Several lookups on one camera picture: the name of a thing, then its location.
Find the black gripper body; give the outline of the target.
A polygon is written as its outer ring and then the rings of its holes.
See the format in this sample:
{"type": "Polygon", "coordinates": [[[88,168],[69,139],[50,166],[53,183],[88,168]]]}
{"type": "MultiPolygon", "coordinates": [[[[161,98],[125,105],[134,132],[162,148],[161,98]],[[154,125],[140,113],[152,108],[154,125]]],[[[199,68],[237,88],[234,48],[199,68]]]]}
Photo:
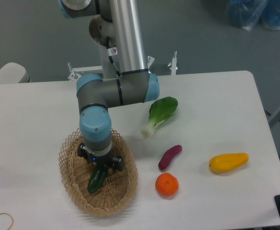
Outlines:
{"type": "Polygon", "coordinates": [[[110,168],[114,166],[114,161],[112,159],[113,157],[112,149],[103,156],[96,156],[93,153],[89,153],[85,148],[83,148],[83,150],[84,150],[83,158],[87,163],[103,164],[110,168]]]}

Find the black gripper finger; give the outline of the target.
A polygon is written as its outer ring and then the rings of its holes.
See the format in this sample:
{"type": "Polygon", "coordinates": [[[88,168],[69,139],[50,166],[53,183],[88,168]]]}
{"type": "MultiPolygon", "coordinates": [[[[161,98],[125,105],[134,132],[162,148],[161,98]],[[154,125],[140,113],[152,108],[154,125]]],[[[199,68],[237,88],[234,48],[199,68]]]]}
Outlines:
{"type": "Polygon", "coordinates": [[[125,162],[122,156],[115,157],[113,155],[109,155],[107,165],[115,171],[122,172],[125,167],[125,162]]]}
{"type": "Polygon", "coordinates": [[[86,146],[83,142],[78,146],[77,154],[79,157],[85,159],[87,163],[94,162],[94,155],[86,150],[86,146]]]}

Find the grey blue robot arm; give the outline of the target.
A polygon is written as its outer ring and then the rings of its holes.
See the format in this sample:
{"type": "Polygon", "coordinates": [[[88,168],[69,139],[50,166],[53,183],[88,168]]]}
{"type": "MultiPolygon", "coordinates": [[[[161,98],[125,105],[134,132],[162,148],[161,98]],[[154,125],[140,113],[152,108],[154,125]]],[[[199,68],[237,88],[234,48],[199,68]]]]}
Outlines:
{"type": "Polygon", "coordinates": [[[112,79],[96,74],[81,76],[77,82],[79,128],[83,143],[78,155],[100,165],[122,171],[124,160],[112,153],[112,121],[109,108],[144,103],[159,97],[159,83],[149,72],[144,52],[138,2],[135,0],[61,0],[59,6],[68,18],[96,15],[97,30],[111,58],[118,51],[112,79]]]}

